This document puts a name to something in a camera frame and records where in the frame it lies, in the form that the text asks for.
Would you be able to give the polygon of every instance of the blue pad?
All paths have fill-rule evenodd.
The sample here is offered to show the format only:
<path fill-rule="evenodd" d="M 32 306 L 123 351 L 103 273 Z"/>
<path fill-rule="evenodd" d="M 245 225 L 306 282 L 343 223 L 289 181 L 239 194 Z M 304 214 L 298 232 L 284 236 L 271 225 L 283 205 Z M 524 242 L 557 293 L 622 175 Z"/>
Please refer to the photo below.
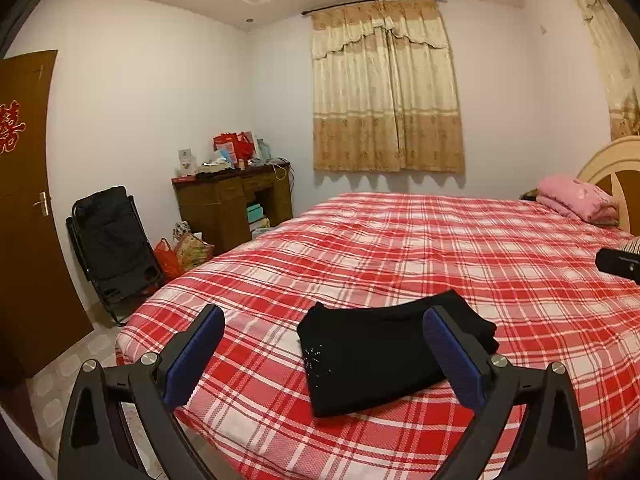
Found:
<path fill-rule="evenodd" d="M 174 410 L 185 405 L 225 333 L 225 314 L 214 307 L 166 372 L 162 400 Z"/>
<path fill-rule="evenodd" d="M 486 404 L 482 374 L 434 308 L 422 317 L 422 333 L 458 402 L 476 413 L 481 411 Z"/>

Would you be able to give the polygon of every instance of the desk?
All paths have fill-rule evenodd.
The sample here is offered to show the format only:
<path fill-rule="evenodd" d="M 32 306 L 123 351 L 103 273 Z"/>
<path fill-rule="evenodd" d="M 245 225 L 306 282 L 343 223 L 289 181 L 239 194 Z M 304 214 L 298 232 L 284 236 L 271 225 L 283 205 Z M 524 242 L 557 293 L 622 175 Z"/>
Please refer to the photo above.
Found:
<path fill-rule="evenodd" d="M 246 208 L 259 203 L 271 227 L 292 218 L 289 164 L 209 173 L 191 182 L 174 179 L 182 220 L 222 254 L 251 240 Z"/>

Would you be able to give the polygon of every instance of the floral curtain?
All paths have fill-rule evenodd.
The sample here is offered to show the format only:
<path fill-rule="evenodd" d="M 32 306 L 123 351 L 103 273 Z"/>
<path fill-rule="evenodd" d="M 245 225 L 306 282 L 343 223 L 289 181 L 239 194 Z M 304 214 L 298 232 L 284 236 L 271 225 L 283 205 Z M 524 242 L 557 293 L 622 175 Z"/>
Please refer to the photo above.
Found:
<path fill-rule="evenodd" d="M 462 173 L 458 95 L 437 3 L 383 0 L 313 15 L 314 167 Z"/>
<path fill-rule="evenodd" d="M 640 135 L 640 50 L 607 0 L 575 0 L 596 47 L 607 89 L 611 139 Z"/>

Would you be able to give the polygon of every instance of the bed headboard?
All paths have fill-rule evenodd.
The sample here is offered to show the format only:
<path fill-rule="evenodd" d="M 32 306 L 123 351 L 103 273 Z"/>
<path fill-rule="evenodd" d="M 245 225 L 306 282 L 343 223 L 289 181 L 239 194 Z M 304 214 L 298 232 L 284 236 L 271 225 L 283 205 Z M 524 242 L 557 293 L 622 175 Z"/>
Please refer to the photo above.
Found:
<path fill-rule="evenodd" d="M 602 148 L 578 178 L 620 203 L 620 228 L 640 236 L 640 137 L 622 137 Z"/>

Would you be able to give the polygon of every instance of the tiled floor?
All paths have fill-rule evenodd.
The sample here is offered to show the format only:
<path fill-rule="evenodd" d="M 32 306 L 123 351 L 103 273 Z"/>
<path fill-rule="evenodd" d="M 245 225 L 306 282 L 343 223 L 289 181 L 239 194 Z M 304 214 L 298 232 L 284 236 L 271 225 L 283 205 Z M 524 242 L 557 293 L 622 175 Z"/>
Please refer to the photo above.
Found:
<path fill-rule="evenodd" d="M 94 331 L 39 371 L 33 379 L 27 380 L 31 407 L 42 444 L 55 459 L 58 458 L 66 406 L 82 363 L 89 358 L 97 359 L 103 367 L 113 366 L 116 362 L 114 342 L 120 328 L 113 325 L 99 305 L 93 307 L 88 314 Z M 148 475 L 155 479 L 167 478 L 146 437 L 135 406 L 123 404 L 123 407 L 131 436 Z M 194 449 L 218 480 L 241 479 L 217 449 L 189 428 L 184 426 L 183 429 Z"/>

